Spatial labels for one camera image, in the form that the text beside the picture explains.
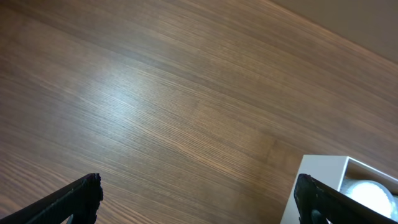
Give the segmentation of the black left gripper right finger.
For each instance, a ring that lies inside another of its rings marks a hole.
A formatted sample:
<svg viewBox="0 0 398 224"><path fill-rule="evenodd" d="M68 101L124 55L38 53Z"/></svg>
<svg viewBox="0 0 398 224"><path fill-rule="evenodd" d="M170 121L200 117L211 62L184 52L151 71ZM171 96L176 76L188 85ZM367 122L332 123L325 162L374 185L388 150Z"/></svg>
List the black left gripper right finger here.
<svg viewBox="0 0 398 224"><path fill-rule="evenodd" d="M395 221L339 193L308 174L299 174L294 199L300 224L394 224Z"/></svg>

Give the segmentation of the white cotton swab container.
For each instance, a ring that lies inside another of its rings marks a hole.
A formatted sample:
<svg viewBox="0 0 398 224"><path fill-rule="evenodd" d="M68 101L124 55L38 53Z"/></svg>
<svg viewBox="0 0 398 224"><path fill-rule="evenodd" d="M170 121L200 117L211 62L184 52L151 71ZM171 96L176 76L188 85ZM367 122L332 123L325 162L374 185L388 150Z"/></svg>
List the white cotton swab container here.
<svg viewBox="0 0 398 224"><path fill-rule="evenodd" d="M397 196L379 182L345 179L340 192L361 205L397 221Z"/></svg>

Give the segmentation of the beige open cardboard box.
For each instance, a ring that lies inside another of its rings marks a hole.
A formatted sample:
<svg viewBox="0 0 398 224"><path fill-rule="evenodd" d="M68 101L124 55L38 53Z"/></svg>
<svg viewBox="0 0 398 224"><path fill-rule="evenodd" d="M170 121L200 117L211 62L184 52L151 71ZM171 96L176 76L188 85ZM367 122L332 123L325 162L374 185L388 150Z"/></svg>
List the beige open cardboard box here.
<svg viewBox="0 0 398 224"><path fill-rule="evenodd" d="M300 224L299 211L294 199L294 188L299 174L308 174L314 179L340 192L343 180L373 180L385 186L397 196L397 179L363 162L348 156L305 155L295 178L280 224Z"/></svg>

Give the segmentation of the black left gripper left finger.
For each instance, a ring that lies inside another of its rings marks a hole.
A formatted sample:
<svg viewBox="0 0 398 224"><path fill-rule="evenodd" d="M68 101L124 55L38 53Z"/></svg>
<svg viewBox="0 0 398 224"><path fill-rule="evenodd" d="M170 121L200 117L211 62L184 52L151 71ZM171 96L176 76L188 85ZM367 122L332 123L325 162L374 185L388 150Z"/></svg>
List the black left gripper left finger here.
<svg viewBox="0 0 398 224"><path fill-rule="evenodd" d="M90 173L1 219L1 224L94 224L103 200L99 173Z"/></svg>

